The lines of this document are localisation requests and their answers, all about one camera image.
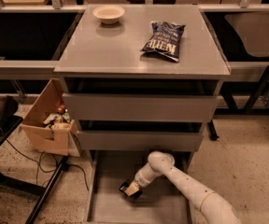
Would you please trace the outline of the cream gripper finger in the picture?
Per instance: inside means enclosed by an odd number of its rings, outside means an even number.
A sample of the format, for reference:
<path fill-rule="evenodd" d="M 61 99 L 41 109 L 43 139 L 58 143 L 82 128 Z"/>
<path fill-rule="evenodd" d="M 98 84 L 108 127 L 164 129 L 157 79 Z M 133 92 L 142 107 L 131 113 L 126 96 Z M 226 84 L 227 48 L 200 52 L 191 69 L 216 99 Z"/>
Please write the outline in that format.
<path fill-rule="evenodd" d="M 139 185 L 135 182 L 132 182 L 131 184 L 127 184 L 124 188 L 124 193 L 129 197 L 137 196 L 140 193 L 141 189 Z"/>

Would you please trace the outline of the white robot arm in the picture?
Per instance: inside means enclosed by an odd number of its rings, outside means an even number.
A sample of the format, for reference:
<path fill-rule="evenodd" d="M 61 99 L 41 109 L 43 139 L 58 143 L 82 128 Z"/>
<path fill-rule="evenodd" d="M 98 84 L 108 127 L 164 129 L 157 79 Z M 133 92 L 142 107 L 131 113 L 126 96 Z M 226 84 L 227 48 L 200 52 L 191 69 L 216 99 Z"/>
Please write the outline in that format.
<path fill-rule="evenodd" d="M 148 162 L 135 174 L 134 180 L 130 184 L 124 182 L 120 191 L 136 198 L 142 193 L 142 188 L 162 175 L 203 215 L 207 224 L 242 224 L 230 203 L 216 191 L 176 168 L 174 157 L 168 153 L 152 151 L 148 155 Z"/>

